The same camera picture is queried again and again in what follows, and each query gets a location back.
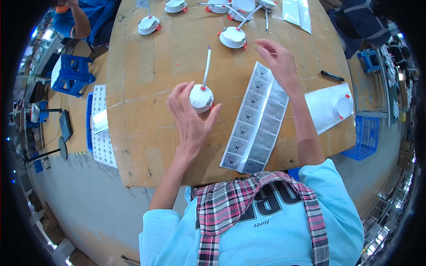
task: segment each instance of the woman's left hand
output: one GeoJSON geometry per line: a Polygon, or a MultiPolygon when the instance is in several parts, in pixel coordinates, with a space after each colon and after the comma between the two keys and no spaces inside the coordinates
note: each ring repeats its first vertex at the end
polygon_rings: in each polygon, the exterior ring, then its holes
{"type": "Polygon", "coordinates": [[[193,87],[194,81],[189,84],[185,82],[176,85],[166,102],[179,129],[180,144],[176,148],[176,155],[185,156],[185,159],[189,161],[195,159],[204,146],[222,109],[222,104],[214,106],[208,118],[203,121],[195,112],[189,100],[193,87]]]}

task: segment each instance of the concrete floor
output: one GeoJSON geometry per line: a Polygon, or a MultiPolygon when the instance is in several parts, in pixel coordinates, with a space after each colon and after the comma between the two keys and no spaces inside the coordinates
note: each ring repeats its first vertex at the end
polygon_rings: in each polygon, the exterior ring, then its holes
{"type": "MultiPolygon", "coordinates": [[[[377,152],[361,162],[332,157],[361,217],[397,163],[401,127],[399,122],[389,128],[381,119],[377,152]]],[[[38,174],[31,168],[30,180],[71,242],[99,266],[127,266],[121,255],[139,261],[138,235],[154,189],[125,188],[118,170],[94,161],[90,153],[69,155],[67,161],[52,157],[50,163],[50,170],[38,174]]],[[[181,189],[174,206],[181,215],[187,206],[183,194],[181,189]]]]}

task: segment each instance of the orange collar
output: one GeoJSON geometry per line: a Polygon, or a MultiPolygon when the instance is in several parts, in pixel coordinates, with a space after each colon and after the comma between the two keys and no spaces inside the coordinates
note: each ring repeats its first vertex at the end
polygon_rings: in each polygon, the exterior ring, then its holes
{"type": "Polygon", "coordinates": [[[69,9],[68,6],[57,6],[56,13],[65,13],[69,9]]]}

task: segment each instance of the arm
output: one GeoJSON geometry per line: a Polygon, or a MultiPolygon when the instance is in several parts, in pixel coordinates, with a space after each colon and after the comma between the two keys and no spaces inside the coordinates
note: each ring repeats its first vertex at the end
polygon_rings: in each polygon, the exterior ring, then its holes
{"type": "Polygon", "coordinates": [[[172,163],[155,190],[149,210],[173,208],[184,173],[203,147],[222,109],[221,104],[216,105],[208,118],[203,121],[189,101],[193,87],[193,81],[189,84],[178,84],[167,100],[167,107],[175,118],[179,130],[180,144],[176,148],[172,163]]]}
{"type": "Polygon", "coordinates": [[[257,52],[268,64],[274,78],[292,103],[300,166],[321,164],[325,157],[302,92],[294,56],[273,40],[260,39],[256,40],[256,44],[257,52]]]}
{"type": "Polygon", "coordinates": [[[87,38],[92,28],[86,13],[78,6],[78,0],[68,0],[66,6],[71,9],[72,17],[75,22],[72,36],[77,39],[87,38]]]}

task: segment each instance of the plaid scarf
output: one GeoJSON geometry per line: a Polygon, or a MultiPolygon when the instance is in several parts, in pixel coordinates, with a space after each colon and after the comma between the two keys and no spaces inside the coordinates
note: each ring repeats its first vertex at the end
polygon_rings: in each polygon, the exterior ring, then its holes
{"type": "Polygon", "coordinates": [[[329,264],[327,231],[315,192],[284,172],[258,172],[246,180],[224,181],[192,190],[192,198],[198,197],[201,229],[198,266],[218,265],[220,234],[238,222],[264,185],[274,181],[285,181],[303,200],[311,233],[313,264],[329,264]]]}

